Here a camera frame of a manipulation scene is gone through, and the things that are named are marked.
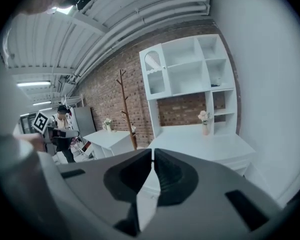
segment man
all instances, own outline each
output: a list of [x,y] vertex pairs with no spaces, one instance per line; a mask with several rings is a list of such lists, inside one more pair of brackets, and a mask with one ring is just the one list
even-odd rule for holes
[[[66,108],[66,106],[60,105],[57,109],[57,113],[52,116],[57,124],[58,129],[66,129],[66,130],[69,129],[69,124],[67,121],[67,113],[68,112],[69,112],[69,110]],[[62,149],[61,151],[64,154],[68,163],[76,162],[74,159],[74,154],[72,154],[72,152],[71,152],[70,146],[68,147],[68,149]]]

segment white desk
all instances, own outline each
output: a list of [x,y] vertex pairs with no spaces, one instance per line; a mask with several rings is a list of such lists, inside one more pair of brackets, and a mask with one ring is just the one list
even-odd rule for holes
[[99,130],[83,137],[92,143],[95,157],[97,159],[113,157],[134,150],[130,133],[128,131]]
[[[196,158],[222,164],[243,175],[255,153],[244,140],[235,133],[203,136],[202,125],[181,125],[162,127],[162,133],[148,148],[165,149]],[[152,169],[145,187],[158,191],[159,180]]]

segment fluorescent light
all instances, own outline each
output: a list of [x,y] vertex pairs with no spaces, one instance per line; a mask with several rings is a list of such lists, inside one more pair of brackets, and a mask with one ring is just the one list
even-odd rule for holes
[[19,82],[17,86],[25,87],[25,86],[49,86],[51,85],[50,81],[37,81],[37,82]]
[[57,10],[58,12],[60,12],[60,13],[63,13],[63,14],[66,14],[66,15],[67,15],[67,14],[71,11],[72,7],[73,7],[73,6],[70,6],[70,7],[68,7],[68,8],[64,8],[64,9],[62,9],[62,8],[57,8],[56,10]]
[[33,106],[38,106],[38,105],[44,105],[44,104],[51,104],[51,100],[50,101],[46,101],[46,102],[35,103],[35,104],[32,104],[32,105]]
[[45,108],[45,109],[40,109],[39,111],[45,111],[45,110],[52,110],[52,107]]

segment dark pants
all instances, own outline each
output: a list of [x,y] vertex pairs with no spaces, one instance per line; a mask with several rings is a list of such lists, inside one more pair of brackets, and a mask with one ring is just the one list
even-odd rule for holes
[[72,152],[71,152],[71,149],[64,150],[64,151],[62,151],[62,153],[64,154],[66,160],[68,161],[68,164],[76,162],[74,159],[74,154],[72,154]]

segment brick wall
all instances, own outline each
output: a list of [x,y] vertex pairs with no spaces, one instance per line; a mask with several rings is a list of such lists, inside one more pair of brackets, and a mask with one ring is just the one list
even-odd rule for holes
[[[204,35],[221,34],[212,20],[197,20],[164,27],[145,34],[128,43],[98,65],[77,87],[74,96],[83,94],[86,106],[91,107],[97,130],[102,129],[106,118],[113,120],[112,129],[128,130],[124,115],[121,89],[116,82],[119,69],[126,73],[122,78],[131,122],[137,127],[137,144],[147,147],[154,135],[148,109],[139,52],[171,40]],[[165,98],[158,101],[160,121],[163,126],[197,124],[198,112],[205,110],[204,93]]]

